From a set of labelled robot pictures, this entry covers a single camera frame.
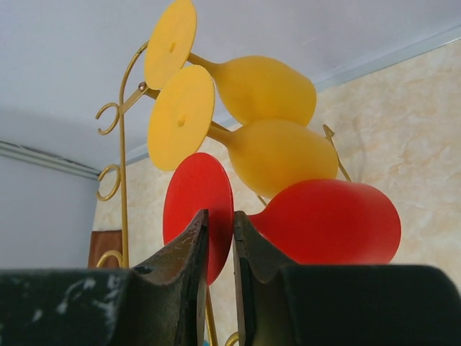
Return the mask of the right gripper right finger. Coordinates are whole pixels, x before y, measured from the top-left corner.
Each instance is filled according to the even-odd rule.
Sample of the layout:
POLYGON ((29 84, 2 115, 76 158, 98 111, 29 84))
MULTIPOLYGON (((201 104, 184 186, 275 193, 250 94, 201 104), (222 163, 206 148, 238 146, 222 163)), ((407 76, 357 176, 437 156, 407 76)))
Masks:
POLYGON ((299 265, 234 215, 241 345, 458 345, 460 292, 426 265, 299 265))

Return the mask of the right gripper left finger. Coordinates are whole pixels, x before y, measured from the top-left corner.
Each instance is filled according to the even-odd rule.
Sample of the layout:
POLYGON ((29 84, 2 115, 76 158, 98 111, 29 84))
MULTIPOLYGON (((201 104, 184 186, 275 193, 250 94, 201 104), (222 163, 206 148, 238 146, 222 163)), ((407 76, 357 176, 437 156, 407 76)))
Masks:
POLYGON ((201 345, 208 212, 130 269, 1 271, 3 345, 201 345))

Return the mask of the red wine glass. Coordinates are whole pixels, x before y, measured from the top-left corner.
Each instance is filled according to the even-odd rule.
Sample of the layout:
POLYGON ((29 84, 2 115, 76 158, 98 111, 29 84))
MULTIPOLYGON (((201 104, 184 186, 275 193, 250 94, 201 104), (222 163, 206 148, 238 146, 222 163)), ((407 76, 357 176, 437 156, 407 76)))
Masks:
MULTIPOLYGON (((175 170, 163 212, 163 240, 173 241, 201 210, 208 212, 212 284, 228 258, 234 202, 228 175, 212 155, 195 153, 175 170)), ((387 264, 398 251, 401 222, 391 200, 373 186, 337 179, 311 179, 278 193, 254 228, 302 265, 387 264)))

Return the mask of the yellow wine glass front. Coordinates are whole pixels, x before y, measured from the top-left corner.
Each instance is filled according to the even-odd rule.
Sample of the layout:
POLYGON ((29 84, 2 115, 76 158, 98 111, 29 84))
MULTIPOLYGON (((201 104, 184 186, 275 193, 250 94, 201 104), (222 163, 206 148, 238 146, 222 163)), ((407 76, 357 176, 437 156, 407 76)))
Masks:
POLYGON ((298 182, 336 178, 338 155, 323 136, 280 118, 223 130, 212 125, 214 109, 215 87, 203 67, 176 72, 159 92, 151 113, 147 148, 153 164, 174 171, 211 138, 227 148, 239 179, 267 198, 298 182))

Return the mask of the yellow wine glass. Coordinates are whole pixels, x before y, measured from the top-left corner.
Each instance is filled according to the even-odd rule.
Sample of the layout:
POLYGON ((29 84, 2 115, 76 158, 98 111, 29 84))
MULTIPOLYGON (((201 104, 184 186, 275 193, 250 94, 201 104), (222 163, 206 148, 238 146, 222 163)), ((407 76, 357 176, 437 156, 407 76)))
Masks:
POLYGON ((203 67, 176 72, 159 92, 151 113, 147 148, 153 164, 174 171, 211 138, 227 148, 239 179, 267 198, 298 182, 336 178, 338 155, 323 136, 280 118, 223 130, 212 125, 214 109, 215 87, 203 67))
POLYGON ((191 1, 173 1, 163 12, 146 48, 144 78, 162 89, 186 63, 206 69, 226 110, 242 125, 282 118, 307 126, 316 107, 313 82, 300 72, 265 56, 243 56, 214 63, 192 53, 197 12, 191 1))

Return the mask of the yellow wine glass back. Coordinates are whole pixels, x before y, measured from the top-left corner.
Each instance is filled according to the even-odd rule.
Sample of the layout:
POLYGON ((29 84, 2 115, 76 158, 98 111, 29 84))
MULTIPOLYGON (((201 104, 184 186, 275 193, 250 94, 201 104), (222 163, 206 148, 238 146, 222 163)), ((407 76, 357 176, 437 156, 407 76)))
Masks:
POLYGON ((282 118, 307 126, 316 107, 313 82, 300 72, 265 56, 243 56, 214 63, 192 53, 197 12, 191 1, 173 1, 163 12, 146 48, 144 78, 162 89, 186 63, 206 69, 226 110, 242 125, 282 118))

